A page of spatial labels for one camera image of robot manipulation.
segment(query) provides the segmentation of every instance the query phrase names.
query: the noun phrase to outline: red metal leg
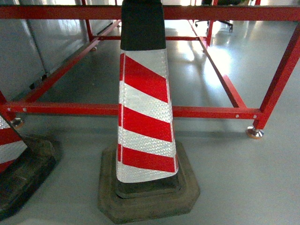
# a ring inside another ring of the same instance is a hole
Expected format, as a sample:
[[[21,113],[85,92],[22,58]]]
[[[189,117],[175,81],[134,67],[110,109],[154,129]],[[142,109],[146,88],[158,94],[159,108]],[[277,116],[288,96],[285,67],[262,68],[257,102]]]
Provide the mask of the red metal leg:
[[[282,60],[260,107],[262,117],[253,123],[255,129],[263,129],[300,58],[300,22],[285,50]]]
[[[218,5],[218,0],[213,0],[211,3],[212,6],[217,6]],[[210,46],[211,43],[211,36],[212,36],[212,27],[214,25],[214,20],[209,21],[208,25],[208,30],[207,30],[207,37],[206,37],[206,43],[208,46]]]
[[[87,0],[82,0],[82,5],[87,6],[88,5]],[[93,40],[92,26],[89,20],[85,20],[85,24],[86,24],[86,29],[88,31],[89,41],[91,42]]]
[[[0,91],[0,105],[3,106],[6,102],[6,98]],[[8,108],[0,108],[0,113],[8,121],[12,121],[14,118],[16,118],[16,114],[14,112],[9,112]]]

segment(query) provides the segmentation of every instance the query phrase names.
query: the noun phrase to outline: red stripe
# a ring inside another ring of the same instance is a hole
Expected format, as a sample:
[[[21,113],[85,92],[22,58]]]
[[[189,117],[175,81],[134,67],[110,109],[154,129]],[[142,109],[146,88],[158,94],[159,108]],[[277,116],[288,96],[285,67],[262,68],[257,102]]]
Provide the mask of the red stripe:
[[[121,161],[121,148],[122,146],[120,144],[118,144],[118,161],[120,162]]]
[[[0,129],[0,145],[21,141],[19,135],[12,128]]]
[[[11,160],[5,163],[0,164],[0,173],[2,173],[3,171],[5,171],[6,168],[9,167],[9,165],[11,165],[15,160]]]
[[[167,80],[128,56],[125,57],[125,83],[168,103]]]
[[[122,163],[137,168],[174,173],[174,158],[123,147]]]
[[[171,124],[123,107],[123,127],[126,130],[172,142]]]
[[[120,81],[123,80],[124,56],[124,53],[120,55]]]

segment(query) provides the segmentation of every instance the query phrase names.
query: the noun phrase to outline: office chair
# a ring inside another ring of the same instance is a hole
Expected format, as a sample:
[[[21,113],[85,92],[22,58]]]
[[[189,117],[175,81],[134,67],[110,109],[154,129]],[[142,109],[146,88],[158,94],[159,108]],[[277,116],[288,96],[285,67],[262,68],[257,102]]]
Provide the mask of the office chair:
[[[212,0],[202,0],[202,5],[211,5]],[[218,6],[228,6],[228,5],[238,5],[242,2],[242,0],[219,0],[217,2]],[[198,20],[195,22],[195,26],[198,26],[198,22],[201,22],[201,20]],[[233,31],[233,24],[230,23],[229,21],[219,21],[221,23],[226,24],[229,26],[229,31]]]

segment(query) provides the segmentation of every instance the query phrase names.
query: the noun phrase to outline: red crossbar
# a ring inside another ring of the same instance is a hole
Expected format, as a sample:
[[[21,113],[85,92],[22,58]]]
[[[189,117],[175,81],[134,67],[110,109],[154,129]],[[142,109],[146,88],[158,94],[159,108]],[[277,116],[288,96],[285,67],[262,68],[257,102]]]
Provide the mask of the red crossbar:
[[[164,6],[166,20],[300,21],[295,6]],[[120,6],[1,6],[0,19],[119,20]]]
[[[51,102],[7,102],[0,105],[1,110],[15,113],[44,113],[64,115],[118,115],[117,104],[81,104],[81,103],[51,103]],[[254,108],[215,108],[173,106],[174,117],[190,118],[220,118],[220,119],[253,119],[260,118],[261,111]]]

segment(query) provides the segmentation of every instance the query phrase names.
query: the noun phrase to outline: reflective stripe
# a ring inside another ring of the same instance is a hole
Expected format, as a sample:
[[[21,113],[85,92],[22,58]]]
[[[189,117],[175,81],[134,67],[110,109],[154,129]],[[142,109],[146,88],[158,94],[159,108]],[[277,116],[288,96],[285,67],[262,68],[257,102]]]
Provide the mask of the reflective stripe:
[[[117,162],[117,177],[124,183],[146,182],[160,178],[174,176],[176,172],[164,172],[157,170],[141,169]]]
[[[0,146],[0,164],[17,159],[25,151],[27,145],[18,141]]]
[[[168,102],[167,80],[125,55],[124,83],[154,98]]]
[[[166,50],[120,56],[117,178],[145,182],[178,171]]]
[[[158,170],[174,173],[176,164],[173,157],[150,154],[143,151],[122,147],[122,163],[142,169]]]
[[[171,124],[123,107],[123,127],[126,130],[172,142]]]
[[[123,99],[119,102],[125,107],[138,113],[150,116],[157,120],[170,123],[173,120],[172,107],[170,104],[147,95],[124,82],[120,82],[120,95]]]
[[[0,130],[6,128],[10,128],[9,124],[6,123],[6,121],[2,117],[0,117]]]
[[[123,51],[126,56],[132,58],[134,61],[153,71],[154,73],[167,78],[168,63],[167,50],[151,50],[151,51]]]
[[[176,148],[175,141],[162,141],[128,131],[122,127],[118,129],[118,140],[119,144],[129,149],[167,157],[175,157],[176,154],[176,151],[174,151]]]

